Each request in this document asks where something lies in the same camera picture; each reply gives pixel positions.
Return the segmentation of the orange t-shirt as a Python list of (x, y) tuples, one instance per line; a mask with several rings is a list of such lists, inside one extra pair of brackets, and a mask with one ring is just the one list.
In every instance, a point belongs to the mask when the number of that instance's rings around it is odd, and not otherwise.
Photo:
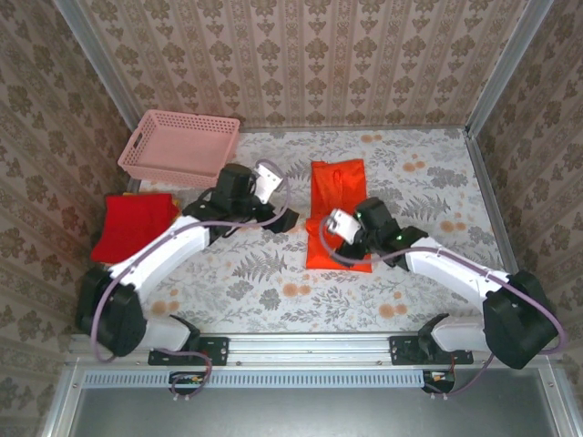
[(354, 213), (355, 207), (367, 198), (365, 167), (362, 159), (337, 163), (311, 163), (311, 216), (306, 219), (308, 234), (307, 269), (340, 269), (347, 267), (335, 262), (322, 245), (319, 226), (334, 209)]

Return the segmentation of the pink perforated plastic basket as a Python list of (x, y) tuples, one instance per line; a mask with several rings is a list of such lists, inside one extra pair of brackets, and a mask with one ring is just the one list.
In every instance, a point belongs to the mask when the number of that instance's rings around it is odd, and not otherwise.
[(239, 136), (237, 118), (150, 109), (118, 165), (134, 179), (209, 188), (233, 159)]

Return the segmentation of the floral patterned tablecloth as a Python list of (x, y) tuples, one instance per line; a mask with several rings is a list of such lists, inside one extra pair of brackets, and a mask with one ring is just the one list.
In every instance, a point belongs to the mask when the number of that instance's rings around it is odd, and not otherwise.
[(439, 313), (474, 316), (465, 298), (432, 280), (376, 264), (369, 273), (307, 269), (311, 164), (361, 159), (367, 193), (403, 226), (501, 269), (496, 238), (459, 128), (249, 132), (235, 159), (277, 164), (291, 193), (273, 196), (300, 215), (287, 233), (241, 229), (183, 262), (152, 290), (147, 314), (179, 316), (206, 333), (417, 330)]

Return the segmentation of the folded red t-shirt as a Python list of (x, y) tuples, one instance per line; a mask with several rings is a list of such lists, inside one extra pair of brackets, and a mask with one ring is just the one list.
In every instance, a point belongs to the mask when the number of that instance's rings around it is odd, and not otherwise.
[(117, 264), (165, 232), (179, 215), (169, 193), (109, 195), (104, 227), (90, 258), (102, 264)]

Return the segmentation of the black controller board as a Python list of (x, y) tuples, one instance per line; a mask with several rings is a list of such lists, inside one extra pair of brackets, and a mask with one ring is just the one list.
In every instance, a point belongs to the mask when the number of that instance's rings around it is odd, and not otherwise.
[(429, 394), (447, 394), (455, 387), (453, 371), (423, 371), (422, 390)]
[(175, 396), (191, 397), (204, 384), (205, 371), (177, 371), (169, 375), (169, 390)]

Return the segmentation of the grey metal panel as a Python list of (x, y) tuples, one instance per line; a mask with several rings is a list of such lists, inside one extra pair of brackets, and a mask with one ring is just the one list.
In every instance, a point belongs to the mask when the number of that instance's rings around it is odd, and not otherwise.
[(71, 437), (558, 437), (537, 389), (431, 399), (407, 389), (89, 390)]

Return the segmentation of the aluminium side rail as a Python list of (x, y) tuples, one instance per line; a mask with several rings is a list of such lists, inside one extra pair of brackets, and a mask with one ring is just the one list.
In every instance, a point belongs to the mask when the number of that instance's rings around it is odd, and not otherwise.
[(489, 175), (487, 173), (485, 161), (476, 140), (471, 137), (465, 130), (463, 130), (463, 134), (466, 148), (475, 171), (478, 186), (480, 187), (485, 203), (486, 212), (488, 214), (490, 224), (496, 238), (500, 258), (508, 272), (516, 273), (518, 272), (519, 267), (514, 255), (514, 251), (512, 250), (500, 208), (497, 203), (496, 193), (492, 187)]

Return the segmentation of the aluminium mounting rail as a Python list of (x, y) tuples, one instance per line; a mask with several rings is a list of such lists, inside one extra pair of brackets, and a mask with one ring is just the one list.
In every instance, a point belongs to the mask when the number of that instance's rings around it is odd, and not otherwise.
[[(227, 364), (217, 367), (266, 370), (393, 367), (395, 365), (391, 362), (389, 338), (409, 334), (408, 332), (218, 334), (218, 337), (230, 339), (230, 350)], [(95, 357), (88, 337), (74, 335), (65, 364), (86, 365), (91, 368), (106, 364), (129, 368), (145, 366), (151, 351), (153, 350), (149, 348), (138, 347), (125, 357), (105, 363)], [(404, 365), (407, 369), (429, 369), (431, 366), (446, 365)]]

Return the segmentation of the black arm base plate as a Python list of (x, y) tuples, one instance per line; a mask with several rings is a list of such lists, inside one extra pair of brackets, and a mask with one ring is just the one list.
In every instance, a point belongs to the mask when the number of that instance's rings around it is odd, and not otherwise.
[(179, 351), (153, 350), (148, 355), (150, 366), (204, 366), (205, 360), (191, 355), (197, 352), (206, 356), (213, 366), (225, 366), (229, 357), (230, 339), (228, 337), (196, 337), (187, 340)]
[(392, 336), (389, 338), (391, 362), (404, 365), (469, 365), (474, 363), (471, 351), (445, 351), (432, 338), (417, 335)]

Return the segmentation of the aluminium frame post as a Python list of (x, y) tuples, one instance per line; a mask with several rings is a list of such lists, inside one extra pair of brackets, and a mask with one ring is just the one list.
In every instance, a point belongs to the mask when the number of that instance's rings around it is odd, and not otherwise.
[(476, 138), (484, 127), (553, 3), (528, 0), (465, 125), (470, 138)]
[(90, 14), (84, 10), (83, 3), (79, 0), (54, 0), (54, 3), (126, 125), (130, 130), (136, 129), (142, 117), (138, 101), (116, 67), (115, 57), (107, 48), (105, 39), (98, 34)]

